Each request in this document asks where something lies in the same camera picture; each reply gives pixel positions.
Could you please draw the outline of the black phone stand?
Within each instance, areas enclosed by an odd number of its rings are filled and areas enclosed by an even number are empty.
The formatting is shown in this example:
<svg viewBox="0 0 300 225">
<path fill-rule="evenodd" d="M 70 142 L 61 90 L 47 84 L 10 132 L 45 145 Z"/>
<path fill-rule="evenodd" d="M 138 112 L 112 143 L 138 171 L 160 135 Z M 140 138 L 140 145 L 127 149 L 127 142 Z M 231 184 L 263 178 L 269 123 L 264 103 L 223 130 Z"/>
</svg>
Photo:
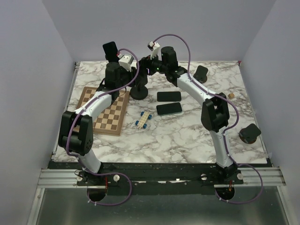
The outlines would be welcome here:
<svg viewBox="0 0 300 225">
<path fill-rule="evenodd" d="M 148 89 L 145 85 L 148 83 L 147 77 L 141 77 L 135 79 L 131 84 L 130 96 L 135 100 L 143 100 L 148 95 Z"/>
</svg>

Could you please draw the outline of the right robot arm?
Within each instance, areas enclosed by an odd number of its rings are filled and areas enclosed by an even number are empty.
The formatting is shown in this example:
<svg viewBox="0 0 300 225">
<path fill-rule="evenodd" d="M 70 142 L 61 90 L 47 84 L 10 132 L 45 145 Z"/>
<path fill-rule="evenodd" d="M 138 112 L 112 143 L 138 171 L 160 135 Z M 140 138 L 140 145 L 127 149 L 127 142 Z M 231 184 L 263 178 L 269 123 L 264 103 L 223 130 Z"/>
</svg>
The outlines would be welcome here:
<svg viewBox="0 0 300 225">
<path fill-rule="evenodd" d="M 140 69 L 146 69 L 148 75 L 156 72 L 164 74 L 167 81 L 187 92 L 202 105 L 201 123 L 210 132 L 216 152 L 216 179 L 225 184 L 233 178 L 237 170 L 229 150 L 227 135 L 230 118 L 228 101 L 224 93 L 215 93 L 206 88 L 208 69 L 198 66 L 194 75 L 189 70 L 179 66 L 173 47 L 156 47 L 148 45 L 149 56 L 140 61 Z"/>
</svg>

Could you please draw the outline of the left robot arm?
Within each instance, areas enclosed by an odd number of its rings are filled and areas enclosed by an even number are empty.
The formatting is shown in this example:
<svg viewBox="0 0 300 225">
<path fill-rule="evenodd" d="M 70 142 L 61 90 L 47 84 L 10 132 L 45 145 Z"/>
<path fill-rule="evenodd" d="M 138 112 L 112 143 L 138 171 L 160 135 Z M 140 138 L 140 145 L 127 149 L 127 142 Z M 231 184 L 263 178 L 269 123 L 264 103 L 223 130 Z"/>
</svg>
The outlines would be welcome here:
<svg viewBox="0 0 300 225">
<path fill-rule="evenodd" d="M 109 62 L 106 65 L 105 78 L 94 96 L 79 109 L 65 111 L 61 118 L 58 145 L 69 156 L 78 158 L 83 169 L 89 171 L 88 180 L 93 185 L 101 184 L 104 179 L 104 174 L 100 171 L 102 163 L 91 149 L 93 122 L 103 110 L 115 102 L 121 89 L 133 87 L 141 67 L 139 62 L 136 67 L 129 63 L 129 67 L 128 70 L 121 62 Z"/>
</svg>

